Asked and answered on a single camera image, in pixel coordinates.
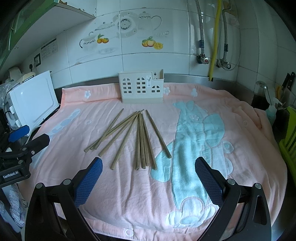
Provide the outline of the water valve with red cap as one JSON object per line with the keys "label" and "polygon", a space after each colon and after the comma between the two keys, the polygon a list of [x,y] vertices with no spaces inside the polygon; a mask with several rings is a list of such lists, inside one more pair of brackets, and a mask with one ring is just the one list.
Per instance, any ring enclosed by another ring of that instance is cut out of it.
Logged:
{"label": "water valve with red cap", "polygon": [[197,63],[198,64],[209,64],[210,60],[205,54],[197,55]]}

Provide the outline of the white plastic utensil holder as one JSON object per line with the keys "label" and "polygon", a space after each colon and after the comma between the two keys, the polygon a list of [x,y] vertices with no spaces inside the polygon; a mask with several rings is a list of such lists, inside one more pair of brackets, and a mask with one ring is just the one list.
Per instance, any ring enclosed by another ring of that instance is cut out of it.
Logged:
{"label": "white plastic utensil holder", "polygon": [[121,101],[126,104],[160,103],[164,94],[164,70],[120,72]]}

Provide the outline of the green dish rack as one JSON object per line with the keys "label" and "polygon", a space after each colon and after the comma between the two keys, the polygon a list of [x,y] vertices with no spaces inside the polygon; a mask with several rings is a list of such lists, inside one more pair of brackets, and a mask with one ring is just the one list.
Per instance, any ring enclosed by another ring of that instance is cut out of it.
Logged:
{"label": "green dish rack", "polygon": [[289,113],[287,133],[285,138],[280,141],[280,150],[285,160],[291,166],[295,167],[296,112],[295,108],[291,106],[289,106],[287,110]]}

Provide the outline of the pink towel with blue pattern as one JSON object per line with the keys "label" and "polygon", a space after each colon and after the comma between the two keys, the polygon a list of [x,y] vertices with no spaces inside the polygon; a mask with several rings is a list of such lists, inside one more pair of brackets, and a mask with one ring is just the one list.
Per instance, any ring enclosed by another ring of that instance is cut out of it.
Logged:
{"label": "pink towel with blue pattern", "polygon": [[[60,109],[39,129],[48,147],[33,157],[31,176],[19,185],[30,200],[38,183],[60,184],[86,168],[116,135],[96,150],[84,150],[135,111],[142,110],[158,169],[149,159],[142,127],[146,168],[135,169],[137,118],[114,170],[112,162],[130,127],[100,157],[103,171],[80,210],[94,232],[129,240],[196,240],[218,210],[201,184],[195,161],[203,157],[225,178],[263,187],[275,221],[285,196],[287,167],[266,112],[224,90],[198,84],[167,83],[163,102],[124,104],[118,84],[62,91]],[[147,116],[154,120],[166,156]]]}

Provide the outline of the black handled knife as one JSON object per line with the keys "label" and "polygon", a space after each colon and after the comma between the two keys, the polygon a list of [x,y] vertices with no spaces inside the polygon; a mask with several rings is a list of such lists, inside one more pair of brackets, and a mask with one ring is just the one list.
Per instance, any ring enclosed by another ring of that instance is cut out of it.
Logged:
{"label": "black handled knife", "polygon": [[287,75],[281,85],[281,90],[283,92],[285,92],[286,90],[291,91],[294,81],[295,81],[295,73],[294,72],[287,73]]}

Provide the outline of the spray bottle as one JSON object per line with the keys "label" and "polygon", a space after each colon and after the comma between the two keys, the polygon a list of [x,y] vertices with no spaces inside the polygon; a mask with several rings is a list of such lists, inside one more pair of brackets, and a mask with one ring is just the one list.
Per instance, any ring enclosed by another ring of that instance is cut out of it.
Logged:
{"label": "spray bottle", "polygon": [[277,108],[276,105],[282,105],[282,103],[280,102],[280,100],[278,100],[276,97],[273,98],[273,100],[271,101],[268,109],[265,111],[267,118],[270,122],[271,125],[274,124],[275,119],[276,119],[276,112],[277,112]]}

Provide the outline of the white wall cabinet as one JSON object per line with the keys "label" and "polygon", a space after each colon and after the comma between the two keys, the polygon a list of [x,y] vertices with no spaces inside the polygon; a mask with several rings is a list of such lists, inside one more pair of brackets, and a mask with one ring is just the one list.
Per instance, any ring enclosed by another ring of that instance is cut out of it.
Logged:
{"label": "white wall cabinet", "polygon": [[58,34],[97,15],[97,1],[28,1],[1,28],[1,75]]}

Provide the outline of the white cutting board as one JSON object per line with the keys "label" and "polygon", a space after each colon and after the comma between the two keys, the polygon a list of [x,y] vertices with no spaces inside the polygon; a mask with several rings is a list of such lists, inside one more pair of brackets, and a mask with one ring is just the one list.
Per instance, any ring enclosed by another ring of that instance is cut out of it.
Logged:
{"label": "white cutting board", "polygon": [[12,130],[28,126],[32,132],[58,106],[49,71],[17,85],[4,99],[4,112]]}

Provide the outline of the metal water valve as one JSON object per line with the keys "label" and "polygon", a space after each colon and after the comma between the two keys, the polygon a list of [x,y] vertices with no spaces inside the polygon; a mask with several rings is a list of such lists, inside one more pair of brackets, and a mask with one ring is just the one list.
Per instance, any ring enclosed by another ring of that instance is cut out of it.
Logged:
{"label": "metal water valve", "polygon": [[218,59],[216,66],[218,68],[223,68],[224,70],[230,70],[231,69],[231,64],[227,62],[225,59]]}

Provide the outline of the wall socket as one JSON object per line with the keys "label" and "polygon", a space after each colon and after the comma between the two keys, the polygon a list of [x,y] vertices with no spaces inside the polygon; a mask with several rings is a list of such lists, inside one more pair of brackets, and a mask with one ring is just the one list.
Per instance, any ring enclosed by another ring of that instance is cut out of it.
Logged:
{"label": "wall socket", "polygon": [[41,54],[40,53],[38,53],[34,57],[34,68],[37,68],[39,65],[41,65]]}

